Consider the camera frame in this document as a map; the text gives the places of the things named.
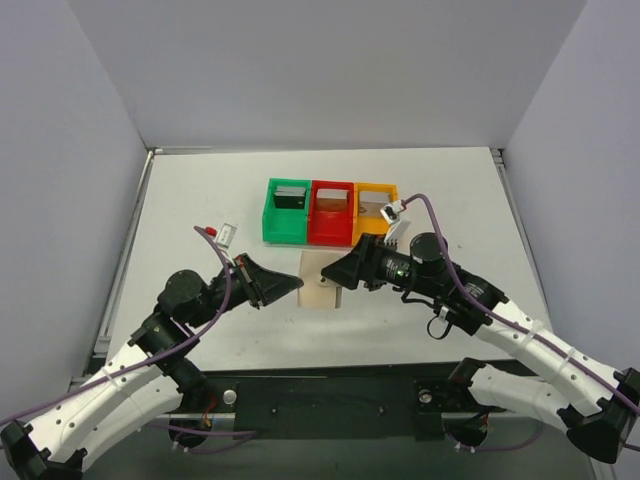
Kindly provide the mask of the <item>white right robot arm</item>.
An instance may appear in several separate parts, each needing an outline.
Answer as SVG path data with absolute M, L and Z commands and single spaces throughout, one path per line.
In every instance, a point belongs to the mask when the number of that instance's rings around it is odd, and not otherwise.
M 409 254 L 364 234 L 321 274 L 348 290 L 389 284 L 403 302 L 427 305 L 449 328 L 498 348 L 534 374 L 525 378 L 466 358 L 446 386 L 453 406 L 510 410 L 560 430 L 595 460 L 618 460 L 639 417 L 638 370 L 603 364 L 561 340 L 501 290 L 452 263 L 436 234 L 417 235 Z

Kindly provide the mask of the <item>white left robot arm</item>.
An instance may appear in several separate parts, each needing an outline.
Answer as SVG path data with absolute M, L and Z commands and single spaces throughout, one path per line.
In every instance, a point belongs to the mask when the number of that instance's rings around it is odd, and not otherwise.
M 224 262 L 211 282 L 192 270 L 174 273 L 152 314 L 71 397 L 2 430 L 8 464 L 21 479 L 80 479 L 100 456 L 157 416 L 178 407 L 197 410 L 210 385 L 187 357 L 199 341 L 194 328 L 243 303 L 265 307 L 303 284 L 246 254 Z

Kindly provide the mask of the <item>beige leather card holder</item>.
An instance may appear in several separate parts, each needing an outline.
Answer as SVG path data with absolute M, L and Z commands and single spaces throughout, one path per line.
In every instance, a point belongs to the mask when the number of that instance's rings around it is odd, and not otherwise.
M 304 285 L 297 291 L 298 307 L 323 310 L 341 307 L 342 287 L 321 273 L 323 268 L 340 258 L 340 254 L 331 251 L 305 250 L 301 253 L 298 276 Z

